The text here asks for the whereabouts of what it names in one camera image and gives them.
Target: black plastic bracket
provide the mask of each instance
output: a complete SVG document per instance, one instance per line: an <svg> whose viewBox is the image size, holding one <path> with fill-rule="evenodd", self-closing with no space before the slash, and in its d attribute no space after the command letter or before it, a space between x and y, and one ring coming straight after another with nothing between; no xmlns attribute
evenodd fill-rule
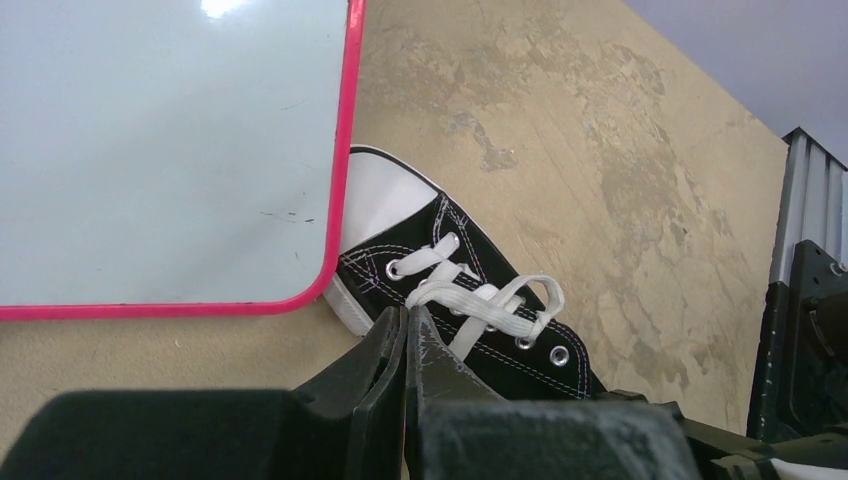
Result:
<svg viewBox="0 0 848 480"><path fill-rule="evenodd" d="M508 402L410 313L410 478L697 478L670 412L644 402Z"/></svg>
<svg viewBox="0 0 848 480"><path fill-rule="evenodd" d="M294 391L94 391L33 417L0 479L399 478L406 310Z"/></svg>
<svg viewBox="0 0 848 480"><path fill-rule="evenodd" d="M766 298L748 436L768 443L848 421L848 272L814 242L795 246L790 285Z"/></svg>
<svg viewBox="0 0 848 480"><path fill-rule="evenodd" d="M607 392L601 400L646 402L645 397L623 390ZM848 425L830 427L826 433L769 444L712 427L683 416L676 402L658 405L677 420L701 477L732 480L779 480L772 460L834 469L848 468Z"/></svg>

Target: whiteboard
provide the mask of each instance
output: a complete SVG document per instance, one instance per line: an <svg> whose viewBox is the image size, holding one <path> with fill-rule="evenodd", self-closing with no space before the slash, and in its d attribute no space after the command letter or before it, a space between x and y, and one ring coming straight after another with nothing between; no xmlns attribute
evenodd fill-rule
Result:
<svg viewBox="0 0 848 480"><path fill-rule="evenodd" d="M0 314L317 296L346 2L20 0L0 22Z"/></svg>

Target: sneaker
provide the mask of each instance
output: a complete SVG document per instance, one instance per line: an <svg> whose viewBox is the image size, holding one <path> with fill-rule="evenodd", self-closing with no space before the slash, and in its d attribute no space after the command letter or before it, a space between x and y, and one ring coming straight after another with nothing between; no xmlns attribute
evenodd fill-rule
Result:
<svg viewBox="0 0 848 480"><path fill-rule="evenodd" d="M603 391L583 342L553 319L565 307L556 281L519 276L456 202L386 152L351 149L341 251L324 296L353 333L386 307L424 305L442 341L504 398Z"/></svg>

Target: white shoelace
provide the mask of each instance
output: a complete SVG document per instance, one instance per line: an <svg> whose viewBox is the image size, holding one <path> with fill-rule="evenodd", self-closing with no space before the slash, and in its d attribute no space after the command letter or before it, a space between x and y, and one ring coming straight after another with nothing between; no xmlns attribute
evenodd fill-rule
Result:
<svg viewBox="0 0 848 480"><path fill-rule="evenodd" d="M412 308L432 301L449 308L454 315L467 315L468 319L448 345L460 359L465 360L487 325L522 339L523 345L532 346L551 319L565 308L562 288L547 275L521 275L502 289L488 283L474 291L462 288L453 283L460 273L478 281L480 277L467 265L457 265L449 260L457 249L459 237L449 233L435 246L423 247L402 259L392 260L386 265L386 273L390 279L399 280L436 265L433 272L406 298L406 307ZM524 299L517 296L516 292L531 282L541 283L548 294L545 310L536 312L535 322L514 314L524 303Z"/></svg>

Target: gray metal panel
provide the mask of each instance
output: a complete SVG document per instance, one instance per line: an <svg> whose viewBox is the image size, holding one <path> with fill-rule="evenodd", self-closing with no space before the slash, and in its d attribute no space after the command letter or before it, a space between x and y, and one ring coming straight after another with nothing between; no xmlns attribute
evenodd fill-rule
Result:
<svg viewBox="0 0 848 480"><path fill-rule="evenodd" d="M787 136L789 155L769 282L789 284L795 244L812 240L848 261L848 173L807 133Z"/></svg>

